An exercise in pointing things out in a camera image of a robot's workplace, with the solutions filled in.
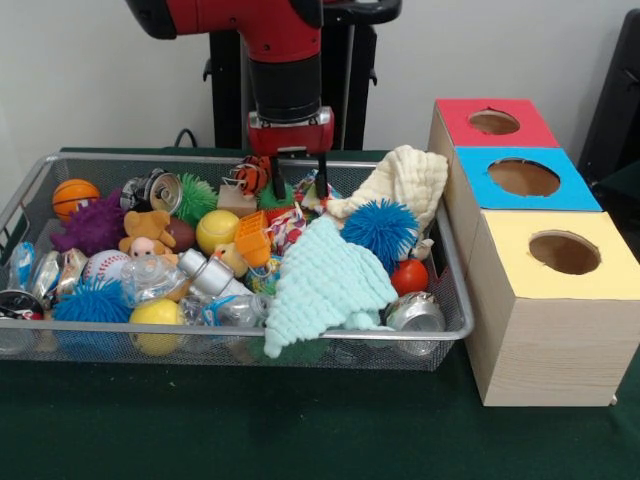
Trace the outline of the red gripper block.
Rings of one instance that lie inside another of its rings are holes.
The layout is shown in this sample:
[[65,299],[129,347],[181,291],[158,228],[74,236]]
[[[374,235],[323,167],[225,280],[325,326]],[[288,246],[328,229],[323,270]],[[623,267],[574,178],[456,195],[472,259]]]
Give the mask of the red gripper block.
[[270,156],[272,191],[278,201],[286,198],[286,186],[277,155],[299,151],[318,155],[316,194],[318,198],[328,197],[325,153],[331,150],[334,138],[334,113],[329,106],[321,107],[310,119],[289,124],[267,121],[257,111],[251,111],[248,114],[247,131],[253,152]]

